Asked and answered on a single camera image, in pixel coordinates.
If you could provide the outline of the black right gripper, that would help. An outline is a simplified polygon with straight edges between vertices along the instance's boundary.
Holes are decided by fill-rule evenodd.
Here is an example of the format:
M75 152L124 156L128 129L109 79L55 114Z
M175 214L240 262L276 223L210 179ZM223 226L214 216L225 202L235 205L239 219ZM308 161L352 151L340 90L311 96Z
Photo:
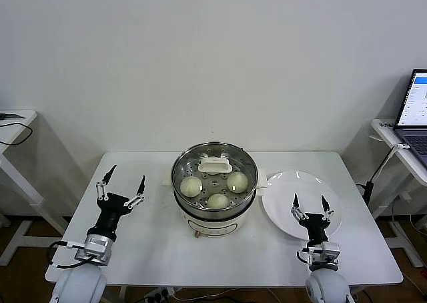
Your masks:
M299 225L307 229L309 237L307 246L317 246L322 242L328 241L325 230L330 225L330 217L334 214L334 211L330 208L330 203L323 195L321 195L321 200L324 215L314 213L305 214L300 209L297 193L294 194L291 213L299 222Z

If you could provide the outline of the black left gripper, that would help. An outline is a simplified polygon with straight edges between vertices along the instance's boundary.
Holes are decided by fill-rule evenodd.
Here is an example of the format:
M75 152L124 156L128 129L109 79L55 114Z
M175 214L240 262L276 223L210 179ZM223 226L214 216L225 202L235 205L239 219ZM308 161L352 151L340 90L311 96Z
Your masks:
M143 193L145 189L145 175L143 175L136 195L132 199L119 196L106 190L116 167L117 165L115 164L104 175L102 180L97 182L95 185L97 192L97 205L101 209L101 213L94 227L88 229L87 235L94 234L105 236L106 238L116 238L117 235L115 232L120 218L129 214L131 209L144 201Z

